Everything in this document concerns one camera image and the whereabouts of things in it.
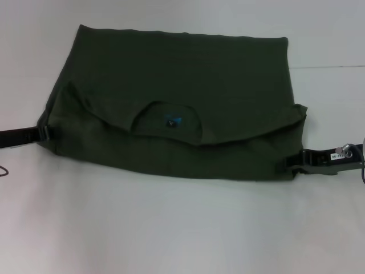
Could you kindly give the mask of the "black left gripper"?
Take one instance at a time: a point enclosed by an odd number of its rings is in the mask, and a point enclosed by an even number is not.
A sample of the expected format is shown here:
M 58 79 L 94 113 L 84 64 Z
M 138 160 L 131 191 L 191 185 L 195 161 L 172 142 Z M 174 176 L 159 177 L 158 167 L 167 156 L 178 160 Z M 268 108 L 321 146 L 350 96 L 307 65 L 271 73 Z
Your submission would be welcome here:
M 38 143 L 42 140 L 53 140 L 54 133 L 50 126 L 19 128 L 1 131 L 0 148 L 16 147 L 25 144 Z

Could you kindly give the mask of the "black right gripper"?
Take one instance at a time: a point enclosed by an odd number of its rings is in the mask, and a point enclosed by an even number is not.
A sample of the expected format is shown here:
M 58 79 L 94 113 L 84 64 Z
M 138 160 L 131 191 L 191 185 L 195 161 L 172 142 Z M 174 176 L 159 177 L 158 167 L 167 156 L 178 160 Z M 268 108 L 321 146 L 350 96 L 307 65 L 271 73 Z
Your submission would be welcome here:
M 304 174 L 337 175 L 342 171 L 359 170 L 363 164 L 363 145 L 345 145 L 349 158 L 337 153 L 337 148 L 330 150 L 303 150 L 301 155 L 285 158 L 285 170 L 304 172 Z

